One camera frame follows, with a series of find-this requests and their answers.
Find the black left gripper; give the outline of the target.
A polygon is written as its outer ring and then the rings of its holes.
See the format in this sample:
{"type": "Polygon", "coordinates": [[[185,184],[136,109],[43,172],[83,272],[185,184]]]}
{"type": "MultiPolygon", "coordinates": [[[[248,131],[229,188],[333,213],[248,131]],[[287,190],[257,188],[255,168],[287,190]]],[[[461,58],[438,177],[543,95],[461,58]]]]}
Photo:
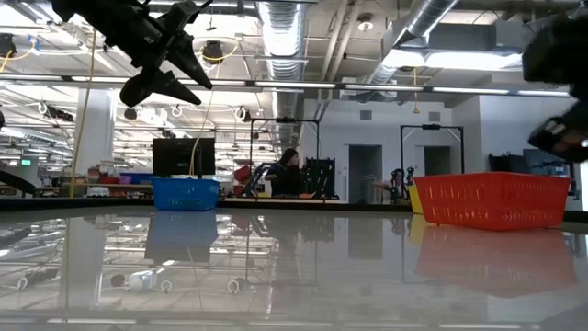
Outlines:
{"type": "MultiPolygon", "coordinates": [[[[192,1],[175,3],[159,17],[150,15],[146,2],[113,0],[104,31],[105,43],[118,47],[131,57],[135,67],[160,67],[163,61],[172,63],[200,86],[211,89],[206,72],[193,49],[193,37],[185,32],[185,25],[193,23],[201,7],[192,1]]],[[[184,86],[171,72],[143,69],[130,78],[120,91],[120,100],[133,108],[151,94],[160,94],[193,104],[201,100],[184,86]]]]}

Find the red plastic basket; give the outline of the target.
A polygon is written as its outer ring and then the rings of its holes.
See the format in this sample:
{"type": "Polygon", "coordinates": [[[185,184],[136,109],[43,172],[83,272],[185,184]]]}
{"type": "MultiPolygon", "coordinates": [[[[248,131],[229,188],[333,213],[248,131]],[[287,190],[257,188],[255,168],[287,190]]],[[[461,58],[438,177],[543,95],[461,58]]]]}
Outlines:
{"type": "Polygon", "coordinates": [[[430,223],[490,231],[555,227],[562,223],[571,181],[509,172],[417,177],[430,223]]]}

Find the blue plastic basket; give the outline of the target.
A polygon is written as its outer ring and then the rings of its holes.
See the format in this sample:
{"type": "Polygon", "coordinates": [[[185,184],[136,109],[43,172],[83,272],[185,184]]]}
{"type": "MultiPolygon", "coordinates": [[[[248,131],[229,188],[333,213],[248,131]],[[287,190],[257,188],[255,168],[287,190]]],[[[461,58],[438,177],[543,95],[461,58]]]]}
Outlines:
{"type": "Polygon", "coordinates": [[[153,177],[153,200],[158,211],[209,211],[216,208],[220,183],[204,178],[153,177]]]}

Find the yellow plastic basket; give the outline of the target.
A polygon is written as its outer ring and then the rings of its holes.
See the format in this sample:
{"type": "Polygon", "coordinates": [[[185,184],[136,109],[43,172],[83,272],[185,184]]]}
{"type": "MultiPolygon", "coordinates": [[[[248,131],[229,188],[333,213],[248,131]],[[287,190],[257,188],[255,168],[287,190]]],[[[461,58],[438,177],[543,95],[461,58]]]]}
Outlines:
{"type": "Polygon", "coordinates": [[[415,185],[411,185],[408,187],[408,191],[413,213],[422,214],[423,207],[419,198],[417,187],[415,185]]]}

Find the dark computer monitor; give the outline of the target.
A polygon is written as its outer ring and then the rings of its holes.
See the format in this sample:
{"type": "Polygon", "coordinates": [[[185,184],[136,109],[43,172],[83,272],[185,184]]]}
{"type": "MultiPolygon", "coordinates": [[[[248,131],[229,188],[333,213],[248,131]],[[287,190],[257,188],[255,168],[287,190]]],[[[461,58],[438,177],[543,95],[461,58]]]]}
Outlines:
{"type": "Polygon", "coordinates": [[[528,167],[525,158],[516,154],[488,156],[489,168],[492,172],[511,172],[526,174],[528,167]]]}

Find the black monitor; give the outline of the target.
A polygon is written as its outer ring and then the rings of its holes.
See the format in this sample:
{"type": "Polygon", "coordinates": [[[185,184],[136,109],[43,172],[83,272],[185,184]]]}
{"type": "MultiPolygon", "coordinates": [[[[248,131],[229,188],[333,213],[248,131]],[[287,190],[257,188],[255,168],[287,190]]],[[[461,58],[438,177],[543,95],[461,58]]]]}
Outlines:
{"type": "Polygon", "coordinates": [[[152,151],[155,176],[216,174],[214,138],[153,139],[152,151]]]}

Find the white square column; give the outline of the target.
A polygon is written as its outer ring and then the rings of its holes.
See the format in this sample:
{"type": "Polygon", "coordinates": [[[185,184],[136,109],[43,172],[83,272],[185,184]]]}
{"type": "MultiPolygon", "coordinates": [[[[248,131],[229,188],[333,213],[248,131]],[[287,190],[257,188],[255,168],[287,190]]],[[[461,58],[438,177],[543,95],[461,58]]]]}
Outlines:
{"type": "Polygon", "coordinates": [[[90,167],[113,159],[117,105],[111,89],[79,89],[73,143],[76,175],[85,176],[90,167]]]}

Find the wooden shelf board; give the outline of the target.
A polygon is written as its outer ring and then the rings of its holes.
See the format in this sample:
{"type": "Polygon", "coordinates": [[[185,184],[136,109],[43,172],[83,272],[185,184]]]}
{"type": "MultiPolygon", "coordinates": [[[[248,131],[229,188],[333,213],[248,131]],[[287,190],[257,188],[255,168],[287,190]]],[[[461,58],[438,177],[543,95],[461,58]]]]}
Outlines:
{"type": "Polygon", "coordinates": [[[152,185],[142,184],[104,184],[104,183],[73,183],[70,186],[74,187],[101,187],[101,188],[120,188],[120,189],[147,189],[152,188],[152,185]]]}

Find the grey door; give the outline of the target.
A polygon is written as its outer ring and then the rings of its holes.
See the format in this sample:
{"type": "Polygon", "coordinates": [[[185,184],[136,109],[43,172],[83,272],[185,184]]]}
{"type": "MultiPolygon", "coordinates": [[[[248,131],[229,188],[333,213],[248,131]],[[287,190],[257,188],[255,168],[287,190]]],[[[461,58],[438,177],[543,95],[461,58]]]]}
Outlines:
{"type": "Polygon", "coordinates": [[[451,148],[449,146],[425,146],[424,174],[426,176],[451,173],[451,148]]]}
{"type": "Polygon", "coordinates": [[[376,183],[382,178],[382,147],[350,145],[348,156],[348,201],[358,205],[376,203],[376,183]]]}

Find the person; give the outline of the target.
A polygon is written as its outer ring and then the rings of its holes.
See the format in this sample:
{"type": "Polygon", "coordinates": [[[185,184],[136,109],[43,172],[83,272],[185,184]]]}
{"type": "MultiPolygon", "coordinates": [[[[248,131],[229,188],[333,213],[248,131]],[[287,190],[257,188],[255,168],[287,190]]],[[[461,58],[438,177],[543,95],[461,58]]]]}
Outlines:
{"type": "Polygon", "coordinates": [[[265,180],[271,184],[273,198],[297,198],[300,195],[302,179],[299,161],[298,152],[288,148],[267,171],[265,180]]]}

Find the black ceiling box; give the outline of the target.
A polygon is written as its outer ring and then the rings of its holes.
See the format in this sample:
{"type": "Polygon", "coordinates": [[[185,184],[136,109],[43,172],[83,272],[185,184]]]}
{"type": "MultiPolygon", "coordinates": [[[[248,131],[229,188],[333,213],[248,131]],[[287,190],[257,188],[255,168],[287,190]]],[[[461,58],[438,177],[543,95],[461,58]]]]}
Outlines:
{"type": "Polygon", "coordinates": [[[0,58],[12,58],[17,53],[14,43],[14,35],[10,33],[0,33],[0,58]]]}

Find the long white light bar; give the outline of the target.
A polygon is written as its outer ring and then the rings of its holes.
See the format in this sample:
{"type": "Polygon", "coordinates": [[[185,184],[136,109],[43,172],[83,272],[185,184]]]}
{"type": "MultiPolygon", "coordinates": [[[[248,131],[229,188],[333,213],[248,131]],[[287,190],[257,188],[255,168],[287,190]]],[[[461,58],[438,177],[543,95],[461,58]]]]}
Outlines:
{"type": "MultiPolygon", "coordinates": [[[[55,75],[55,74],[0,74],[0,83],[6,84],[49,84],[56,86],[81,86],[87,83],[89,76],[85,75],[55,75]]],[[[218,89],[319,89],[341,90],[357,92],[408,92],[425,94],[452,95],[487,95],[499,97],[551,97],[571,98],[568,91],[536,90],[514,88],[487,87],[454,87],[454,86],[410,86],[410,85],[374,85],[341,82],[305,82],[305,81],[276,81],[276,80],[243,80],[243,79],[212,79],[211,83],[218,89]]]]}

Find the black slotted rack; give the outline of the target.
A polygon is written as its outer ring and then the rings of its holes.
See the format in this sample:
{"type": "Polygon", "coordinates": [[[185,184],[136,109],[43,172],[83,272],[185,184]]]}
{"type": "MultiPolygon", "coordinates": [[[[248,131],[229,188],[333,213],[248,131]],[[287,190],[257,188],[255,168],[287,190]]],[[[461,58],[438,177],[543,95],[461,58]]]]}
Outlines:
{"type": "Polygon", "coordinates": [[[303,167],[304,192],[316,199],[335,199],[335,160],[307,158],[303,167]]]}

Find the wooden background desk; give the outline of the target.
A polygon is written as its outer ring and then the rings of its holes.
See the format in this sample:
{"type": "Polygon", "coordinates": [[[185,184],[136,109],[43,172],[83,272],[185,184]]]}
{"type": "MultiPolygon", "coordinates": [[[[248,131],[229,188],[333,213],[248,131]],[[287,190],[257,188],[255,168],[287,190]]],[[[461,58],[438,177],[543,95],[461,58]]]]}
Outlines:
{"type": "Polygon", "coordinates": [[[287,199],[287,198],[226,198],[219,202],[243,202],[243,203],[307,203],[307,204],[345,204],[343,200],[322,200],[322,199],[287,199]]]}

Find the ribbed silver ventilation duct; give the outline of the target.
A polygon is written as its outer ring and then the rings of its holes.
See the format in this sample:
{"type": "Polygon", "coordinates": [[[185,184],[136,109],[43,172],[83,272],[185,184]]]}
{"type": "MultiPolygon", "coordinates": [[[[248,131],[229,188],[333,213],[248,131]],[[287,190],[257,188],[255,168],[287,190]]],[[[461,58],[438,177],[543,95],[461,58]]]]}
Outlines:
{"type": "MultiPolygon", "coordinates": [[[[266,62],[270,80],[301,81],[303,63],[296,61],[303,54],[304,18],[307,5],[293,2],[258,2],[261,35],[266,56],[278,58],[266,62]]],[[[303,95],[272,92],[272,111],[275,118],[303,117],[303,95]]],[[[300,124],[276,123],[274,136],[282,147],[298,145],[300,124]]]]}

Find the black metal frame stand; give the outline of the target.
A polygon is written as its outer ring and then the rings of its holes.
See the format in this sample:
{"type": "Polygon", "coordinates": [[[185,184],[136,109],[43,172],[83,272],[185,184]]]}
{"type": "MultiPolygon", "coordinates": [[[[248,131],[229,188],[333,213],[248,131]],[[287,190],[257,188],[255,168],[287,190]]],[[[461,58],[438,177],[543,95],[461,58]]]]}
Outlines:
{"type": "Polygon", "coordinates": [[[441,124],[421,124],[421,125],[412,125],[412,124],[404,124],[400,126],[400,153],[401,153],[401,168],[404,168],[404,143],[405,139],[408,138],[411,134],[407,133],[404,134],[406,129],[411,129],[414,131],[416,129],[422,131],[441,131],[445,130],[450,135],[452,135],[458,142],[460,147],[460,172],[462,174],[465,173],[465,134],[464,128],[462,126],[446,126],[441,124]]]}
{"type": "Polygon", "coordinates": [[[258,131],[261,131],[263,126],[258,127],[257,129],[254,128],[254,123],[258,120],[263,122],[275,122],[277,124],[285,124],[285,125],[294,125],[299,124],[300,126],[303,123],[312,123],[315,126],[315,138],[316,138],[316,156],[314,158],[309,158],[310,163],[307,164],[304,169],[305,175],[312,175],[312,184],[311,188],[314,188],[313,191],[313,198],[314,199],[321,199],[323,197],[323,183],[321,179],[321,175],[323,171],[320,169],[319,164],[322,161],[320,159],[320,151],[321,151],[321,137],[320,137],[320,121],[319,120],[305,120],[305,119],[296,119],[292,117],[280,117],[275,119],[261,119],[261,118],[252,118],[250,121],[250,142],[249,142],[249,167],[250,167],[250,177],[247,184],[244,186],[243,189],[243,197],[254,197],[258,198],[256,188],[258,182],[261,180],[262,175],[266,172],[267,169],[271,167],[270,163],[262,163],[256,169],[253,169],[253,144],[254,144],[254,136],[258,131]]]}

